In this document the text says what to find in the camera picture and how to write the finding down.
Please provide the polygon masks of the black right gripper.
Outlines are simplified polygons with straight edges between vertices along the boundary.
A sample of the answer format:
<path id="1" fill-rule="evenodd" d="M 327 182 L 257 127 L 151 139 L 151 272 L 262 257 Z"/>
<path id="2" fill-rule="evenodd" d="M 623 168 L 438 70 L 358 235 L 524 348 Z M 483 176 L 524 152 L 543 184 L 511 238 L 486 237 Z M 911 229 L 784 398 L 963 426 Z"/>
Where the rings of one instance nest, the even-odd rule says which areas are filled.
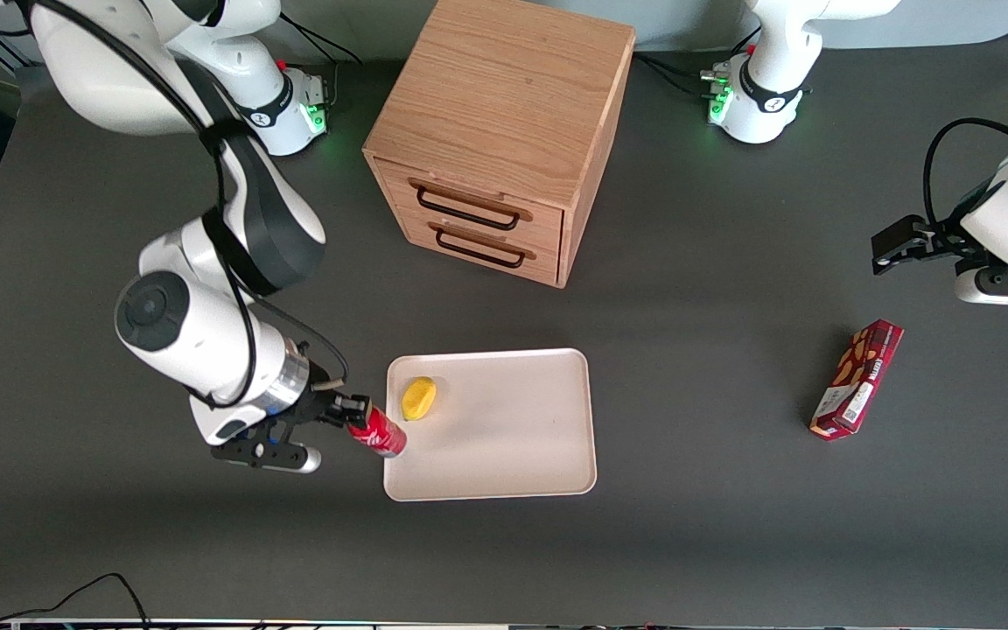
<path id="1" fill-rule="evenodd" d="M 288 427 L 320 423 L 363 433 L 369 427 L 372 408 L 367 395 L 345 395 L 326 389 L 305 389 L 288 408 Z"/>

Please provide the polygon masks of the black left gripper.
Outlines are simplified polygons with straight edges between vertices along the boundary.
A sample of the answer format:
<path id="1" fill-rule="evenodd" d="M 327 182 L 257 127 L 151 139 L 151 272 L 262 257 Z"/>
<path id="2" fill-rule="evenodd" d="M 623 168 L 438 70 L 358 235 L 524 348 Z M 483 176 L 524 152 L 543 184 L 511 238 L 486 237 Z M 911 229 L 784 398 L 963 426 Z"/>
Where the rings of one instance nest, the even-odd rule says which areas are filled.
<path id="1" fill-rule="evenodd" d="M 910 262 L 932 262 L 954 256 L 957 266 L 988 266 L 991 255 L 963 226 L 970 212 L 952 212 L 939 219 L 927 213 L 927 220 L 909 214 L 871 238 L 871 271 L 875 277 Z"/>

